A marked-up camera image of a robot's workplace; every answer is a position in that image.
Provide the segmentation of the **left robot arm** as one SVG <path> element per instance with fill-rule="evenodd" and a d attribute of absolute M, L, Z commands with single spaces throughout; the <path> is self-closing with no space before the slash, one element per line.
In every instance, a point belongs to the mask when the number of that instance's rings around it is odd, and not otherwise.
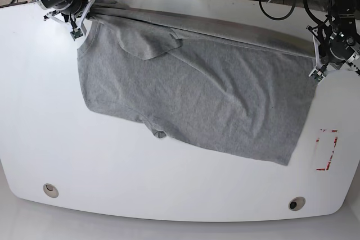
<path fill-rule="evenodd" d="M 329 65 L 336 71 L 347 65 L 348 71 L 359 74 L 359 34 L 355 18 L 359 0 L 328 0 L 324 20 L 312 13 L 308 0 L 303 0 L 303 6 L 306 14 L 316 23 L 315 26 L 307 26 L 315 50 L 314 67 L 309 75 L 321 81 L 329 74 Z"/>

